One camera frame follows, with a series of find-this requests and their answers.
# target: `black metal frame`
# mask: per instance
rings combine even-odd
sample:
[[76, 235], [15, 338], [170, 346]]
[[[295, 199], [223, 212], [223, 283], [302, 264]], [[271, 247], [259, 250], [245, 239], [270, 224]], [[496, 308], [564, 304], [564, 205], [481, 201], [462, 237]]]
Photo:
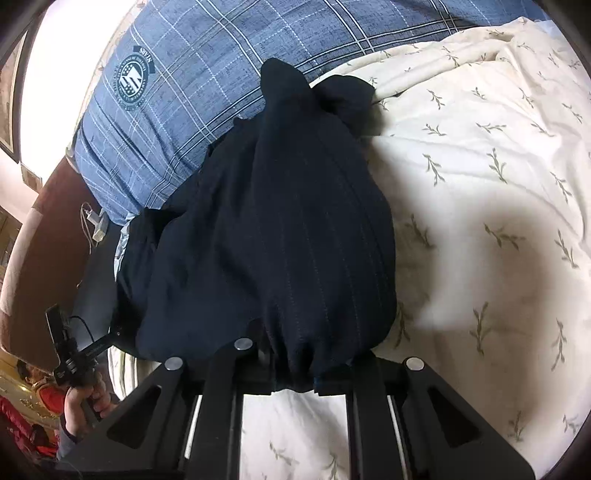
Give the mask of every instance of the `black metal frame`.
[[[116, 332], [78, 352], [57, 307], [47, 320], [60, 359], [58, 383], [92, 381], [94, 358]], [[180, 358], [167, 360], [108, 418], [96, 423], [87, 407], [95, 427], [56, 465], [57, 476], [238, 480], [243, 396], [282, 390], [274, 365], [260, 320], [251, 322], [248, 337], [221, 347], [201, 364], [186, 368]], [[368, 352], [297, 389], [346, 396], [352, 479], [535, 478], [519, 453], [418, 358], [397, 364]]]

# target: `red jacket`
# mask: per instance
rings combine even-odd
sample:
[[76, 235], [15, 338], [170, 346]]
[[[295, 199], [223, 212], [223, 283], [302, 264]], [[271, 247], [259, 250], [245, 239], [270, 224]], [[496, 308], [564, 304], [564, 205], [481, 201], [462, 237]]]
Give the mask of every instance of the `red jacket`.
[[8, 399], [0, 396], [0, 416], [8, 426], [8, 431], [12, 434], [18, 447], [23, 450], [34, 450], [33, 447], [33, 427], [27, 422], [20, 412], [12, 406]]

